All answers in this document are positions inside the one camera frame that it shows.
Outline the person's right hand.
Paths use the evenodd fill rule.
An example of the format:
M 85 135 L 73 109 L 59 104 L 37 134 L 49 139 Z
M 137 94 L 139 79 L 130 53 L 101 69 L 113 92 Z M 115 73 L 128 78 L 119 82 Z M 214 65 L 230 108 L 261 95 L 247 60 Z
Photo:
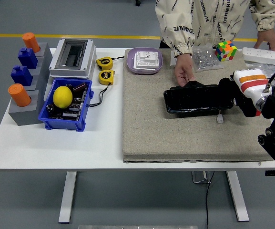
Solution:
M 176 57 L 174 75 L 179 86 L 184 87 L 189 81 L 194 81 L 193 60 L 188 53 Z

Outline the person's left hand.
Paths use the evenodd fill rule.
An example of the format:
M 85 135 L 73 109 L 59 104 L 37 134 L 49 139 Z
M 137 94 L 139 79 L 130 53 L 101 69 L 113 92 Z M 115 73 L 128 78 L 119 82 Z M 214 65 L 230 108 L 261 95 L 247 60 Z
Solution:
M 269 50 L 275 51 L 275 31 L 274 31 L 274 29 L 257 32 L 257 41 L 254 45 L 254 48 L 258 49 L 263 42 L 267 42 Z

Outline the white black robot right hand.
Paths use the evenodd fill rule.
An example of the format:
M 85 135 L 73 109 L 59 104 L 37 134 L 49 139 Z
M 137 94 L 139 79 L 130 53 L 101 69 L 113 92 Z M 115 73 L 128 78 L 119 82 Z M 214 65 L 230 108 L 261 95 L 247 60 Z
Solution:
M 260 106 L 265 96 L 271 94 L 271 87 L 264 92 L 268 84 L 268 79 L 260 69 L 248 69 L 235 71 L 233 79 L 238 85 L 240 91 L 247 97 L 252 99 L 253 104 Z

